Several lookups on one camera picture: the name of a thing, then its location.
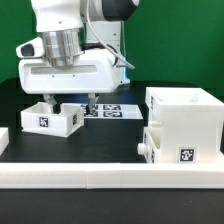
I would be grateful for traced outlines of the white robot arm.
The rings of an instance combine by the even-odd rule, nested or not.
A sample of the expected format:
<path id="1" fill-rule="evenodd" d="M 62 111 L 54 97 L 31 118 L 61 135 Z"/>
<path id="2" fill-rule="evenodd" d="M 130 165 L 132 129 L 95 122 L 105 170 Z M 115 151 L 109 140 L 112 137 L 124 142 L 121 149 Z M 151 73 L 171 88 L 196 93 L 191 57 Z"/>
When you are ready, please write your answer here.
<path id="1" fill-rule="evenodd" d="M 98 96 L 123 83 L 133 65 L 117 49 L 114 30 L 129 19 L 139 0 L 31 0 L 38 36 L 16 48 L 23 90 L 41 94 L 55 114 L 56 94 L 86 94 L 87 112 Z"/>

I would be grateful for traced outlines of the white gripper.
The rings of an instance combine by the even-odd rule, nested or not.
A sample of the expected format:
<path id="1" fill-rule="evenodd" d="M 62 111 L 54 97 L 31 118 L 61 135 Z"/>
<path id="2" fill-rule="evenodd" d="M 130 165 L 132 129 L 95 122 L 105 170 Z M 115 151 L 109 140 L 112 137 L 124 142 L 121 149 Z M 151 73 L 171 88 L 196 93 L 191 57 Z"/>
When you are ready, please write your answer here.
<path id="1" fill-rule="evenodd" d="M 44 58 L 43 41 L 32 39 L 16 48 L 20 58 L 20 83 L 28 94 L 44 94 L 53 114 L 61 112 L 53 94 L 88 94 L 86 114 L 93 114 L 99 94 L 113 92 L 121 83 L 121 68 L 107 49 L 90 49 L 77 56 L 74 63 L 53 67 Z"/>

